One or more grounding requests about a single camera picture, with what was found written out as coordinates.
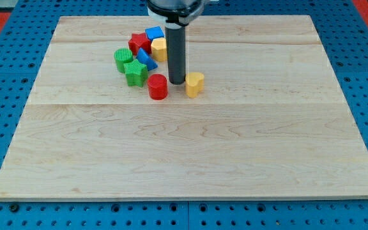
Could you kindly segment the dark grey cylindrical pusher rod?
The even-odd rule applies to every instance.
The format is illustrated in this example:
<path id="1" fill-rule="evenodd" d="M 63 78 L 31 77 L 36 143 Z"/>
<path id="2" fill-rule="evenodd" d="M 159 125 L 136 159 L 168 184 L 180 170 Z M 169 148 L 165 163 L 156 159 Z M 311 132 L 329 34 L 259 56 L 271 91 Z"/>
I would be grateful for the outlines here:
<path id="1" fill-rule="evenodd" d="M 186 74 L 185 28 L 170 29 L 167 27 L 165 29 L 165 38 L 169 82 L 180 85 L 184 83 Z"/>

